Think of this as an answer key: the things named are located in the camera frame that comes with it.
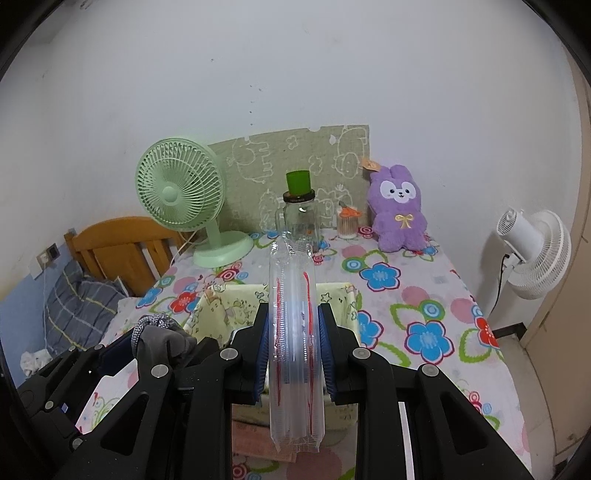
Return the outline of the grey sock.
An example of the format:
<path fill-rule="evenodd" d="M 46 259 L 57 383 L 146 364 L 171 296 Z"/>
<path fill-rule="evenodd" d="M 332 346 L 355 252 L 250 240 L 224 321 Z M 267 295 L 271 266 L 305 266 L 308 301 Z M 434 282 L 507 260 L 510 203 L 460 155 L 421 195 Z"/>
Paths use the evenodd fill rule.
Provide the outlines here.
<path fill-rule="evenodd" d="M 188 363 L 197 351 L 197 341 L 170 316 L 149 314 L 142 316 L 132 330 L 131 351 L 142 370 L 160 364 L 174 370 Z"/>

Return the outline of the pink wet wipes pack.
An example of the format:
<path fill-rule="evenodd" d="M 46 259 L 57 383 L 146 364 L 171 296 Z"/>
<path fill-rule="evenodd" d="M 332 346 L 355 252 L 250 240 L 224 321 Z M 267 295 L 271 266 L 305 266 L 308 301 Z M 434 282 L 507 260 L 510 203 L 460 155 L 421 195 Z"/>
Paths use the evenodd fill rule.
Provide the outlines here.
<path fill-rule="evenodd" d="M 276 448 L 267 427 L 232 421 L 231 443 L 232 452 L 238 455 L 287 463 L 297 461 L 293 450 Z"/>

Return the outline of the clear plastic straw pack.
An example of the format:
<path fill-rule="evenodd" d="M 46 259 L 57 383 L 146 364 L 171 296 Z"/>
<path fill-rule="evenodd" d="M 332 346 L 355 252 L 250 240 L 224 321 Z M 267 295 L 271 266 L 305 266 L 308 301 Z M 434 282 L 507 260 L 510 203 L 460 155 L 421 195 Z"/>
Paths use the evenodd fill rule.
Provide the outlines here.
<path fill-rule="evenodd" d="M 270 438 L 290 454 L 325 437 L 324 376 L 315 266 L 308 244 L 280 236 L 270 249 Z"/>

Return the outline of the grey plaid pillow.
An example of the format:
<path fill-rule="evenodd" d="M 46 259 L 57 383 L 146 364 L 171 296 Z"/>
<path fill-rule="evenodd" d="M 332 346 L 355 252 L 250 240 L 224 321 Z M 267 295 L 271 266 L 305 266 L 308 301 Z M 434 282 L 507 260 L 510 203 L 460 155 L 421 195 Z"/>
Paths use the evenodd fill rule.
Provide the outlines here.
<path fill-rule="evenodd" d="M 117 314 L 125 290 L 117 281 L 98 280 L 71 260 L 44 305 L 46 348 L 57 357 L 71 347 L 94 347 Z"/>

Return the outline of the yellow cartoon fabric storage box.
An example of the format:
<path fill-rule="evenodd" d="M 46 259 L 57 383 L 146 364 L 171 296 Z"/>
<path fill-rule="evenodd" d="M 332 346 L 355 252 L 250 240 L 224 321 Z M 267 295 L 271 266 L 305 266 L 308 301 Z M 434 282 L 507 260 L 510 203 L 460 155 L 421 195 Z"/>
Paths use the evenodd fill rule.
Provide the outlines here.
<path fill-rule="evenodd" d="M 358 292 L 351 283 L 318 283 L 318 303 L 329 303 L 335 317 L 335 323 L 352 330 L 360 340 Z M 183 329 L 190 336 L 200 341 L 205 337 L 217 340 L 219 345 L 228 342 L 231 333 L 240 328 L 252 326 L 256 319 L 260 303 L 269 300 L 269 287 L 263 284 L 229 284 L 208 287 L 195 306 Z M 232 419 L 238 422 L 270 426 L 270 407 L 266 378 L 259 405 L 235 405 L 232 407 Z M 356 423 L 356 406 L 338 406 L 325 394 L 325 430 L 346 430 Z"/>

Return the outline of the floral tablecloth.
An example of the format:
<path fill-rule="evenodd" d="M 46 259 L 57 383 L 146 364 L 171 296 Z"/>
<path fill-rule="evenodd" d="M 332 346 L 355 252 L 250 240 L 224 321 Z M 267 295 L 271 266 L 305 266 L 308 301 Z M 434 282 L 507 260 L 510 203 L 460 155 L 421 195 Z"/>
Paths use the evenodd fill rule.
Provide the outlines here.
<path fill-rule="evenodd" d="M 208 287 L 263 284 L 269 275 L 273 232 L 252 234 L 252 251 L 214 270 L 179 260 L 142 296 L 119 303 L 102 337 L 109 344 L 146 314 L 188 320 Z M 360 343 L 394 365 L 437 366 L 524 463 L 531 460 L 513 378 L 487 320 L 440 246 L 385 253 L 362 228 L 352 240 L 322 235 L 314 256 L 318 283 L 356 287 Z"/>

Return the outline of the green desk fan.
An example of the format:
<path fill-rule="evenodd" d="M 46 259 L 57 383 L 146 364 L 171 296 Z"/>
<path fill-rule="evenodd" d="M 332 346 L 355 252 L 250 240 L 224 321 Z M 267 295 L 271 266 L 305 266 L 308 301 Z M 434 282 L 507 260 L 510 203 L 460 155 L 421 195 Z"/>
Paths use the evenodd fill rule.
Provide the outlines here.
<path fill-rule="evenodd" d="M 206 240 L 193 248 L 193 263 L 218 268 L 242 259 L 253 247 L 249 234 L 221 231 L 226 185 L 221 161 L 207 146 L 183 138 L 152 144 L 135 172 L 140 204 L 161 226 L 176 232 L 204 230 Z"/>

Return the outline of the white standing fan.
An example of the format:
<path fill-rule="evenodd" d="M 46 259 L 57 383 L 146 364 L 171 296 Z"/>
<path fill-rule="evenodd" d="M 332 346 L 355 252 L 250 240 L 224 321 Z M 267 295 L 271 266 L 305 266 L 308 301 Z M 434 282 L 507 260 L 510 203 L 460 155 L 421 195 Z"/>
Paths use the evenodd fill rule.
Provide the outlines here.
<path fill-rule="evenodd" d="M 545 299 L 567 273 L 572 241 L 568 227 L 555 212 L 528 214 L 512 207 L 498 219 L 494 236 L 503 252 L 485 312 L 491 327 L 502 330 L 521 323 L 503 298 L 526 303 Z"/>

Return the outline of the glass jar with green cup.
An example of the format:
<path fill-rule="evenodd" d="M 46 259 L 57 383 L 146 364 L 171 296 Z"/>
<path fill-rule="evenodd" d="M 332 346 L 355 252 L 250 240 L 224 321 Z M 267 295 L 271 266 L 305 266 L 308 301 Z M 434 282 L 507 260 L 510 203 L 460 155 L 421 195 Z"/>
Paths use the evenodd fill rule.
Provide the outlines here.
<path fill-rule="evenodd" d="M 321 235 L 311 173 L 308 170 L 290 171 L 286 179 L 287 191 L 283 193 L 283 203 L 276 210 L 276 231 L 318 252 Z"/>

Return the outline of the toothpick jar orange lid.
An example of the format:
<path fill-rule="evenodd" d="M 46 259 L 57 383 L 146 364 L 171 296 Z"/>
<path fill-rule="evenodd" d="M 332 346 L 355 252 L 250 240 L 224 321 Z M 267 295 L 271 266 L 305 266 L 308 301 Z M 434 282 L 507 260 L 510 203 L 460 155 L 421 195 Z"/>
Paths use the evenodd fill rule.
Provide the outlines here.
<path fill-rule="evenodd" d="M 337 209 L 337 231 L 339 238 L 351 240 L 356 237 L 359 220 L 362 216 L 359 210 L 349 206 L 339 205 Z"/>

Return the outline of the purple plush bunny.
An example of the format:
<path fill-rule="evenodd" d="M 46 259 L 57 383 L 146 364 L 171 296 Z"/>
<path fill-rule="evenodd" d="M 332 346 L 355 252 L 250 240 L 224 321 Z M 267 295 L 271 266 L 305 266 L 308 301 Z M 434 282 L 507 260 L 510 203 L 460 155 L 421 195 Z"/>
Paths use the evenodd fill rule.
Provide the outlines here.
<path fill-rule="evenodd" d="M 422 213 L 421 190 L 406 166 L 394 165 L 372 171 L 368 204 L 373 218 L 372 229 L 383 252 L 426 248 L 428 222 Z"/>

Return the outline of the wall power socket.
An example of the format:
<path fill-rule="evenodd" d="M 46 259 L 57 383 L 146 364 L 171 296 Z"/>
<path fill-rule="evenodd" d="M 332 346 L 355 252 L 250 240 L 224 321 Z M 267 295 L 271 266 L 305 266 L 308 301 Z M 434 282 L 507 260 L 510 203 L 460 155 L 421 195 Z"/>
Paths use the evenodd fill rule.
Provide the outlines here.
<path fill-rule="evenodd" d="M 59 249 L 55 243 L 51 244 L 37 256 L 37 262 L 41 270 L 45 270 L 52 262 L 60 256 Z"/>

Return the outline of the green cartoon wall mat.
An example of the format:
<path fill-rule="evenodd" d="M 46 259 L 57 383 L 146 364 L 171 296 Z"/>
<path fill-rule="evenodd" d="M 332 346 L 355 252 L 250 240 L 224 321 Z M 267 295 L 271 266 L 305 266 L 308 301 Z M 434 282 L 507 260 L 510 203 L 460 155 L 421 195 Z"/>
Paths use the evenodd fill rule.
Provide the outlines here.
<path fill-rule="evenodd" d="M 222 230 L 273 230 L 286 195 L 314 196 L 322 227 L 335 226 L 341 204 L 360 211 L 363 221 L 368 217 L 369 179 L 362 166 L 370 157 L 367 125 L 250 135 L 214 143 L 211 150 L 225 179 Z"/>

